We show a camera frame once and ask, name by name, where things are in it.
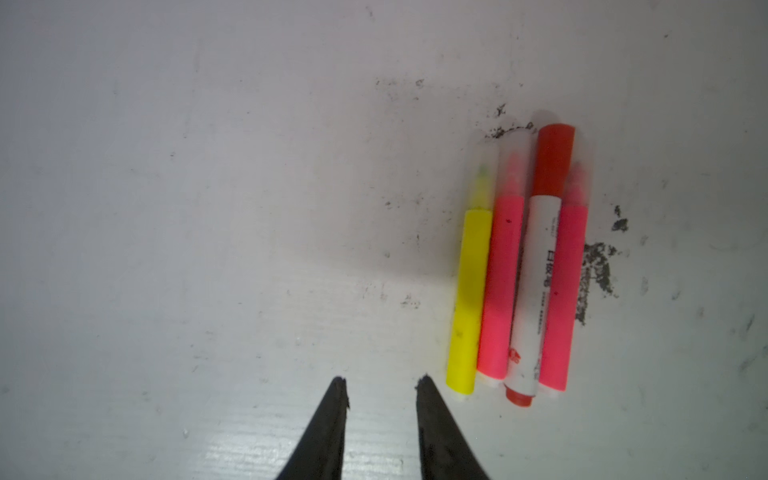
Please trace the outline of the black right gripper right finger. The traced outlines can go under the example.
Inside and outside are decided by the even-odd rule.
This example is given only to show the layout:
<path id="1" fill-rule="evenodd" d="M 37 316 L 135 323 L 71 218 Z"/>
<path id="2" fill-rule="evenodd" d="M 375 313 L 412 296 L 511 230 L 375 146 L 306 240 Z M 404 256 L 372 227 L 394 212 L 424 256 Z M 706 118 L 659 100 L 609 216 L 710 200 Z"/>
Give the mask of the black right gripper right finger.
<path id="1" fill-rule="evenodd" d="M 429 375 L 417 383 L 416 413 L 422 479 L 489 479 Z"/>

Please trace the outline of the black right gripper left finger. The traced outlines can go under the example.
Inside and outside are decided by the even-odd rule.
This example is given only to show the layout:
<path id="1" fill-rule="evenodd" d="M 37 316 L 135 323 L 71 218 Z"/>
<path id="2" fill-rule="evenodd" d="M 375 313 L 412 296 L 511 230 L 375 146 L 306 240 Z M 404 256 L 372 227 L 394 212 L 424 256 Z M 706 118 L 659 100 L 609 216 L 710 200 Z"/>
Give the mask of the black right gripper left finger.
<path id="1" fill-rule="evenodd" d="M 348 409 L 346 380 L 334 377 L 277 479 L 341 479 Z"/>

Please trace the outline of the pink highlighter pen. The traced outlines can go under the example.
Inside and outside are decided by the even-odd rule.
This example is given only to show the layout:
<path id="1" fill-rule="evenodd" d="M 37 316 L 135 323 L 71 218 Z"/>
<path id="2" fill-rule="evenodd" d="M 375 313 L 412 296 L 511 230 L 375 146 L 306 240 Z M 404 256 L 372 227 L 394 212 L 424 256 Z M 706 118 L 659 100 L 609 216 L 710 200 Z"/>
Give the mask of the pink highlighter pen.
<path id="1" fill-rule="evenodd" d="M 500 139 L 477 359 L 478 377 L 489 386 L 500 385 L 507 372 L 531 151 L 527 130 Z"/>

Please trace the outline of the red highlighter pen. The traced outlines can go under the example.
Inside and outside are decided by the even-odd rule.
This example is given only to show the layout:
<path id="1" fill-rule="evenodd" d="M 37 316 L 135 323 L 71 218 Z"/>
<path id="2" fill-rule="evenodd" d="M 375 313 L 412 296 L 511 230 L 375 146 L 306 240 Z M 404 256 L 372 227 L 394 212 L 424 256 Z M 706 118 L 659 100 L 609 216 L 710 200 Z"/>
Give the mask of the red highlighter pen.
<path id="1" fill-rule="evenodd" d="M 539 383 L 557 392 L 567 388 L 576 309 L 582 277 L 592 167 L 572 164 L 559 215 L 557 243 Z"/>

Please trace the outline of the yellow highlighter pen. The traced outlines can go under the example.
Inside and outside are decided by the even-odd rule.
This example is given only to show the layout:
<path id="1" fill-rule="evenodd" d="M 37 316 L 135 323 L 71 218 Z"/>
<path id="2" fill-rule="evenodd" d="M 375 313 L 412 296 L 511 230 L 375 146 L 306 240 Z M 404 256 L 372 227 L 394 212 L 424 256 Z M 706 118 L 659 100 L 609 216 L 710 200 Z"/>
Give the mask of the yellow highlighter pen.
<path id="1" fill-rule="evenodd" d="M 455 307 L 446 364 L 446 385 L 455 394 L 473 393 L 479 350 L 493 220 L 493 180 L 479 163 L 463 216 Z"/>

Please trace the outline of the white marker pen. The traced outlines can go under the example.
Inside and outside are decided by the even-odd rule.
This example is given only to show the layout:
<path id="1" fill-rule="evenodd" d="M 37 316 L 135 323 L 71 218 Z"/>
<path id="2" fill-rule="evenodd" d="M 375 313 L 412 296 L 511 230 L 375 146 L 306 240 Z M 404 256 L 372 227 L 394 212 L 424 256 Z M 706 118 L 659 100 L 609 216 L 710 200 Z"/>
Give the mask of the white marker pen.
<path id="1" fill-rule="evenodd" d="M 504 380 L 506 398 L 518 407 L 532 404 L 539 385 L 559 216 L 574 140 L 575 128 L 563 123 L 547 125 L 537 136 Z"/>

